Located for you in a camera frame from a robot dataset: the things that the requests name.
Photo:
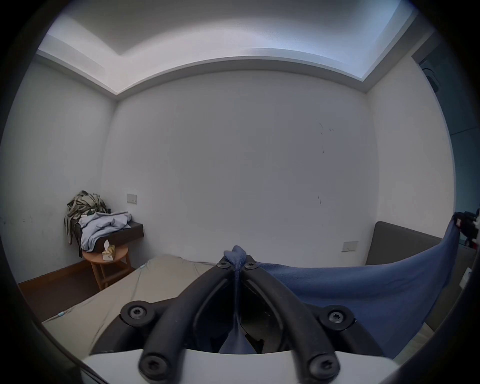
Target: blue blanket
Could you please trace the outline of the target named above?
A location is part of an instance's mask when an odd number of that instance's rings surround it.
[[[344,305],[393,359],[422,327],[455,264],[460,230],[450,222],[440,244],[396,263],[347,268],[295,268],[259,263],[305,303]],[[224,253],[236,268],[237,287],[246,253]],[[220,353],[254,353],[238,324]]]

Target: wooden floor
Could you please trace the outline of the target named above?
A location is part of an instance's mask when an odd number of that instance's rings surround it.
[[[111,275],[120,271],[115,264],[107,265]],[[99,292],[92,268],[61,277],[37,289],[23,291],[27,303],[40,321],[45,321]]]

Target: white wall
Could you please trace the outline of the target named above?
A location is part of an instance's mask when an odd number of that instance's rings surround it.
[[[114,108],[43,65],[26,73],[0,147],[0,234],[18,282],[80,261],[63,218],[80,190],[100,192]]]
[[[216,262],[234,245],[264,262],[361,265],[378,194],[367,97],[254,71],[149,89],[116,109],[101,192],[144,224],[137,265],[161,253]],[[356,252],[340,252],[355,240]]]
[[[450,138],[435,94],[411,55],[368,99],[380,165],[377,220],[443,237],[455,207]]]

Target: bed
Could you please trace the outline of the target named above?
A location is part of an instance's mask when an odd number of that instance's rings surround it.
[[[387,264],[415,255],[440,242],[439,238],[392,224],[375,225],[367,265]],[[475,252],[459,247],[450,284],[443,290],[420,332],[395,359],[402,364],[419,350],[440,326],[461,293],[460,280],[473,265]],[[45,328],[73,355],[86,358],[106,327],[122,307],[134,300],[155,302],[177,297],[212,265],[161,255],[111,287],[46,320]]]

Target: pile of clothes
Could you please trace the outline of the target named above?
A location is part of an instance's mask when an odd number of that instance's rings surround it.
[[[67,204],[65,228],[67,229],[68,243],[72,243],[72,229],[83,215],[93,215],[95,212],[107,213],[105,202],[95,193],[81,191]]]
[[[101,213],[81,217],[78,224],[82,227],[82,240],[80,245],[84,251],[91,252],[96,241],[105,235],[128,229],[128,222],[132,215],[128,212]]]
[[[68,204],[65,216],[68,243],[72,243],[72,232],[75,225],[82,229],[79,246],[83,251],[92,252],[96,241],[109,233],[128,229],[132,215],[128,212],[110,213],[105,202],[95,193],[81,191]]]

